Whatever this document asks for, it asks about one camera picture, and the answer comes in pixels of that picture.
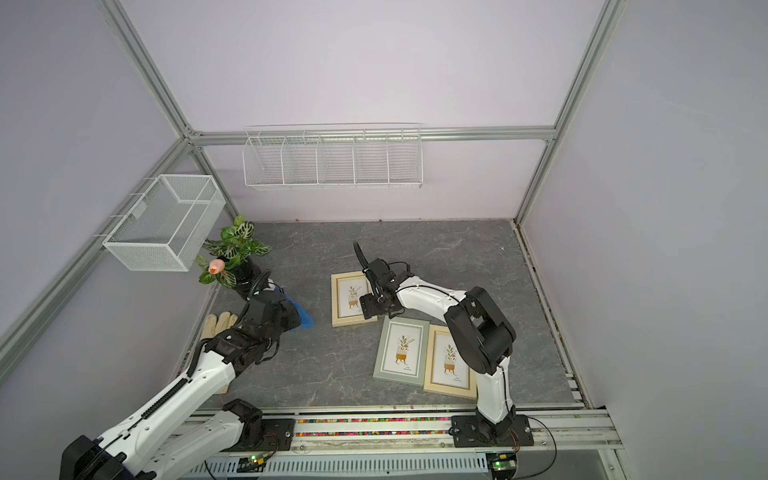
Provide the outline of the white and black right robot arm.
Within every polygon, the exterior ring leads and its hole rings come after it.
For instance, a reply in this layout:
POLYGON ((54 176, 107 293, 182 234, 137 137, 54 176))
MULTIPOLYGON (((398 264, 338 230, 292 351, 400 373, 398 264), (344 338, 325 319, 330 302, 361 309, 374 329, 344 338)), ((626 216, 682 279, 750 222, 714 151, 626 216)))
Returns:
POLYGON ((516 409, 508 372, 516 332, 490 294, 481 287, 451 290, 431 284, 405 269, 396 273, 381 258, 355 254, 372 291, 361 297, 363 316, 390 318, 416 310, 444 321, 458 354, 476 373, 478 397, 473 422, 456 433, 491 445, 513 438, 516 409))

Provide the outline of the blue microfibre cloth black trim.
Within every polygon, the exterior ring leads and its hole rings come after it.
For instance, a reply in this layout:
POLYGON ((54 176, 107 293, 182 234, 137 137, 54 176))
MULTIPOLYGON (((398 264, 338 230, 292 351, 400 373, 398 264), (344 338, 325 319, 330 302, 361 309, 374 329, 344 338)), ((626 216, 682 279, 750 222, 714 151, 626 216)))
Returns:
POLYGON ((310 313, 299 302, 290 296, 286 296, 286 299, 293 305, 297 312, 299 318, 299 327, 304 330, 312 328, 314 326, 314 320, 310 313))

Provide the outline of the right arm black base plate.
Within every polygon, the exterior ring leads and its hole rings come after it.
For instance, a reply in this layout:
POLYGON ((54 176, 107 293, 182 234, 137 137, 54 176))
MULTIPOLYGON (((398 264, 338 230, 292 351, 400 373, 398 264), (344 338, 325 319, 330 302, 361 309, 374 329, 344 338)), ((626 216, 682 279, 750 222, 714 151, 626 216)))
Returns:
POLYGON ((448 430, 457 448, 529 447, 534 445, 529 418, 513 414, 492 423, 479 413, 451 417, 448 430))

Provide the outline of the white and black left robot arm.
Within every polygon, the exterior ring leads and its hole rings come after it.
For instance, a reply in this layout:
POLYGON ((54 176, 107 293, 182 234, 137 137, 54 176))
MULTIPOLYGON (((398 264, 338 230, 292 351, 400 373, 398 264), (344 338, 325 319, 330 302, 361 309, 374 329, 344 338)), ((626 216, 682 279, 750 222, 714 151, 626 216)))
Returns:
POLYGON ((248 368, 271 360, 283 333, 310 327, 309 313, 275 285, 252 293, 235 324, 198 343, 187 370, 98 437, 81 435, 63 451, 62 479, 178 479, 230 447, 275 453, 262 411, 235 399, 203 425, 172 435, 210 397, 248 368))

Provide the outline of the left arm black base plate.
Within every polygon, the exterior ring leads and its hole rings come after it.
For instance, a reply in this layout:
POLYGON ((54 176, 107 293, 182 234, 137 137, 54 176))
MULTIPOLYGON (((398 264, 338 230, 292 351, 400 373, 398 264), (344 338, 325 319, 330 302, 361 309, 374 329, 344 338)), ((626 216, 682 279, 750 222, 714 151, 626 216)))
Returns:
POLYGON ((288 451, 291 448, 296 422, 293 419, 262 418, 248 422, 240 439, 229 452, 288 451))

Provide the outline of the beige picture frame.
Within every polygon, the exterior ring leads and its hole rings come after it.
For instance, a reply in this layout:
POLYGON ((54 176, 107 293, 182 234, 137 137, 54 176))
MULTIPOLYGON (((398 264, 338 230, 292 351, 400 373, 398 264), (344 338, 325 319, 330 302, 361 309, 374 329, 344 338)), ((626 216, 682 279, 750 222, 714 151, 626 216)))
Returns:
POLYGON ((332 274, 332 326, 345 327, 375 322, 376 317, 364 317, 361 307, 361 298, 370 292, 369 282, 361 271, 332 274))

